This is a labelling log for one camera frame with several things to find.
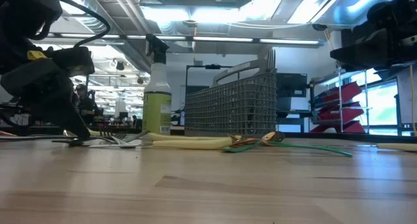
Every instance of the gray mesh basket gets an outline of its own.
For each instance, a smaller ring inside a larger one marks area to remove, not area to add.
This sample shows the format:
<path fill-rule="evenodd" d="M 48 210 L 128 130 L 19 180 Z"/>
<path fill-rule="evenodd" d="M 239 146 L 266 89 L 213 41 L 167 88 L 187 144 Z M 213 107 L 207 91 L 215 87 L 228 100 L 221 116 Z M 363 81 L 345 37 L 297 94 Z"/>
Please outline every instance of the gray mesh basket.
<path fill-rule="evenodd" d="M 219 85 L 219 80 L 254 68 L 252 77 Z M 231 133 L 259 136 L 276 125 L 276 70 L 264 59 L 230 68 L 214 78 L 213 86 L 188 94 L 185 101 L 186 135 Z"/>

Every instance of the yellow label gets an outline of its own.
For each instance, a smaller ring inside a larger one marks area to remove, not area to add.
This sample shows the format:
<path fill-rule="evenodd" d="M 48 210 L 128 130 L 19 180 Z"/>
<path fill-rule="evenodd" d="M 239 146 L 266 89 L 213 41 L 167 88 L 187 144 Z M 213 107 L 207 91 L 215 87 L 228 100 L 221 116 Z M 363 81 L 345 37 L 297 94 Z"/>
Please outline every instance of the yellow label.
<path fill-rule="evenodd" d="M 30 61 L 37 60 L 39 58 L 47 58 L 41 51 L 28 51 L 27 59 Z"/>
<path fill-rule="evenodd" d="M 142 129 L 166 135 L 171 133 L 171 94 L 145 92 Z"/>

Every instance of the basket handle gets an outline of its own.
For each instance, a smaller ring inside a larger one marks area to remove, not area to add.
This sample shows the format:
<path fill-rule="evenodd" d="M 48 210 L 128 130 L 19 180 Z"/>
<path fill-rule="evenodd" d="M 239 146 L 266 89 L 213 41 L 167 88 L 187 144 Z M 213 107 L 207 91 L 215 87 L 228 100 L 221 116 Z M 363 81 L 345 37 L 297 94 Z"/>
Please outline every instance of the basket handle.
<path fill-rule="evenodd" d="M 257 60 L 254 60 L 254 61 L 250 61 L 250 62 L 246 62 L 246 63 L 240 64 L 240 65 L 237 65 L 233 68 L 229 68 L 229 69 L 224 70 L 223 72 L 217 74 L 216 76 L 214 76 L 213 85 L 211 87 L 217 87 L 218 85 L 220 85 L 219 81 L 222 80 L 225 77 L 229 77 L 233 74 L 237 74 L 239 72 L 243 72 L 243 71 L 246 71 L 246 70 L 251 70 L 251 69 L 254 69 L 254 68 L 259 68 L 259 71 L 254 75 L 265 74 L 265 73 L 268 73 L 268 71 L 270 71 L 270 69 L 268 68 L 268 65 L 267 65 L 267 61 L 265 59 L 257 59 Z"/>

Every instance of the wooden table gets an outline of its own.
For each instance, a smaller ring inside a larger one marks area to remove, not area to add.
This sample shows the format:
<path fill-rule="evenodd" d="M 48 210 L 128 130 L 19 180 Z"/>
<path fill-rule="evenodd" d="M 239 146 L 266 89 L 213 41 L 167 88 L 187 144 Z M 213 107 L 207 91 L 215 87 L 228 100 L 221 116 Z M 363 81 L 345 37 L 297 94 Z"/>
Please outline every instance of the wooden table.
<path fill-rule="evenodd" d="M 0 143 L 0 223 L 417 222 L 417 154 L 287 142 L 345 145 L 354 158 Z"/>

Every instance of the spray bottle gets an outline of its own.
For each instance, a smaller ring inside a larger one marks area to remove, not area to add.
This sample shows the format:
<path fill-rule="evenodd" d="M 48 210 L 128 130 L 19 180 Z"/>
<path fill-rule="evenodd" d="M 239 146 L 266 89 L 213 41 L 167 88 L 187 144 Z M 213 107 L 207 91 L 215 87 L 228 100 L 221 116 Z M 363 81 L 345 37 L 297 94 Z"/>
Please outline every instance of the spray bottle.
<path fill-rule="evenodd" d="M 154 54 L 151 81 L 143 98 L 143 130 L 169 135 L 171 131 L 171 87 L 167 83 L 166 51 L 169 48 L 154 35 L 146 35 L 147 56 Z"/>

